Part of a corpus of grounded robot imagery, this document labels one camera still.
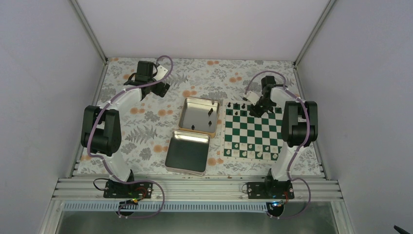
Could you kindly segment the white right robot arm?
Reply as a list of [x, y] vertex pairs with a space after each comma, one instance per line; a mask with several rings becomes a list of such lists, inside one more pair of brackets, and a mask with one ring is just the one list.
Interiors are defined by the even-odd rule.
[[269, 170], [273, 180], [265, 183], [263, 189], [267, 197], [276, 198], [283, 190], [278, 180], [292, 179], [290, 171], [300, 149], [318, 138], [318, 104], [296, 96], [285, 84], [277, 83], [274, 76], [263, 77], [261, 86], [261, 96], [247, 91], [244, 98], [252, 103], [250, 115], [253, 117], [262, 117], [276, 106], [282, 109], [283, 145], [277, 162]]

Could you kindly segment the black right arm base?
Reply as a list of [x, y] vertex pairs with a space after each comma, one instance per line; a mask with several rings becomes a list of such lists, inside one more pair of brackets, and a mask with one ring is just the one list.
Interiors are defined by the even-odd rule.
[[294, 199], [294, 189], [290, 180], [272, 182], [248, 182], [249, 199]]

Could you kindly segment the gold metal tin box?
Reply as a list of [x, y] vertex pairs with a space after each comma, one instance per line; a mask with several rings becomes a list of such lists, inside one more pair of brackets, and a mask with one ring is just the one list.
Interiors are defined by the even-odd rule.
[[178, 128], [215, 138], [220, 103], [215, 100], [187, 97], [184, 100]]

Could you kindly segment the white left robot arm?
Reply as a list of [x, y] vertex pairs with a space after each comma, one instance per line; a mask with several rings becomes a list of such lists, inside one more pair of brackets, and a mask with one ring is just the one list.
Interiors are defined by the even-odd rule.
[[123, 197], [132, 196], [136, 185], [130, 180], [132, 171], [119, 152], [121, 116], [150, 93], [164, 97], [170, 87], [164, 80], [171, 72], [172, 68], [165, 68], [157, 61], [139, 61], [118, 94], [102, 105], [89, 105], [84, 110], [80, 143], [88, 156], [102, 161], [109, 179], [117, 182], [116, 191]]

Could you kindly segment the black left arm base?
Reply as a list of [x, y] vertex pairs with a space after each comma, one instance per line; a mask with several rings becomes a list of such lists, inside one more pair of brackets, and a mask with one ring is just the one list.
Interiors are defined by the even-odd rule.
[[151, 198], [153, 183], [140, 182], [131, 185], [109, 180], [103, 193], [104, 198], [142, 199]]

